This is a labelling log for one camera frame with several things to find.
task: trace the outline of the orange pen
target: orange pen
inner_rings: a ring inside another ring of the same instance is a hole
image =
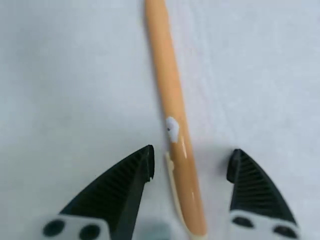
[[[193,240],[207,238],[195,159],[164,0],[145,0],[158,90],[170,139],[166,160],[178,214]]]

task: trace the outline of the white label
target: white label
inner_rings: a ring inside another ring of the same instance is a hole
[[[166,118],[165,124],[170,141],[172,143],[177,143],[179,135],[179,123],[172,116],[169,116]]]

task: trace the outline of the black hole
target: black hole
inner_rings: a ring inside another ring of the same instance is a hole
[[[245,218],[245,217],[237,216],[232,220],[232,222],[242,227],[254,228],[253,223],[248,218]]]
[[[281,236],[291,238],[291,239],[297,239],[298,238],[298,236],[295,233],[295,231],[293,231],[290,227],[287,227],[287,226],[276,226],[273,229],[273,232],[276,233],[276,234],[279,234]]]
[[[81,229],[79,237],[81,240],[94,240],[99,234],[100,227],[95,224],[90,224]]]
[[[53,220],[43,228],[43,235],[46,237],[54,237],[62,232],[65,227],[65,222],[63,220],[57,219]]]

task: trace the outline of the white tablecloth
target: white tablecloth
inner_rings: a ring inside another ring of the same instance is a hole
[[[223,240],[234,148],[320,238],[320,3],[168,0],[209,239]],[[0,0],[0,232],[11,239],[137,149],[155,147],[134,239],[175,213],[142,0]]]

